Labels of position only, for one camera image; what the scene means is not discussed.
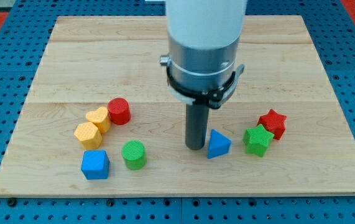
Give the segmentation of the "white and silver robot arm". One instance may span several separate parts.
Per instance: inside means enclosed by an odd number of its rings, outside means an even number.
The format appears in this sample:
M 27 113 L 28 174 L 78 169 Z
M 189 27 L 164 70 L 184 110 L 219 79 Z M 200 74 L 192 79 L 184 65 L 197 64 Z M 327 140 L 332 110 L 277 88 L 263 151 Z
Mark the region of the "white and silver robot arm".
M 247 0 L 166 0 L 168 82 L 211 91 L 233 73 Z

